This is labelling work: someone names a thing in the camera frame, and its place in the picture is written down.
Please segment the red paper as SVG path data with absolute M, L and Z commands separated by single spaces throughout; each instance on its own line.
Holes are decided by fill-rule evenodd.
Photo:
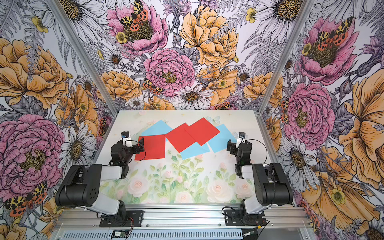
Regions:
M 166 137 L 165 135 L 143 136 L 139 141 L 144 143 L 144 152 L 135 155 L 135 161 L 156 160 L 165 157 Z
M 186 150 L 196 142 L 196 140 L 187 132 L 188 129 L 189 125 L 184 123 L 165 135 L 166 139 L 172 144 L 178 153 Z
M 220 133 L 220 131 L 205 118 L 201 118 L 194 124 L 188 126 L 186 132 L 200 146 L 203 146 Z

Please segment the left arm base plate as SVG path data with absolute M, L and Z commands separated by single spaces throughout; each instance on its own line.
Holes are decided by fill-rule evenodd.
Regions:
M 144 211 L 126 211 L 122 215 L 102 216 L 100 228 L 131 228 L 142 225 Z

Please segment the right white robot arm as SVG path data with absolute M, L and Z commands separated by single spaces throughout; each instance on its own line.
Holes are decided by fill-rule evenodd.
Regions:
M 227 151 L 236 157 L 235 173 L 243 180 L 254 183 L 253 194 L 242 198 L 238 210 L 224 211 L 227 226 L 265 226 L 264 211 L 276 206 L 293 203 L 293 190 L 278 163 L 252 164 L 251 140 L 238 139 L 236 143 L 231 140 L 227 143 Z

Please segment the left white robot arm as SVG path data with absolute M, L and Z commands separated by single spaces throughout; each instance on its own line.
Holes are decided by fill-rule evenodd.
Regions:
M 130 213 L 122 200 L 100 193 L 100 183 L 125 179 L 134 155 L 145 152 L 144 139 L 131 140 L 124 132 L 122 139 L 111 147 L 109 165 L 73 165 L 60 185 L 55 202 L 59 207 L 83 208 L 101 215 L 101 228 L 140 227 L 142 211 Z

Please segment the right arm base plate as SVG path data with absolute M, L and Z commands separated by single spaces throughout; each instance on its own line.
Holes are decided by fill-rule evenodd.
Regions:
M 227 227 L 255 226 L 263 227 L 267 224 L 264 214 L 248 214 L 245 211 L 224 209 L 222 214 Z

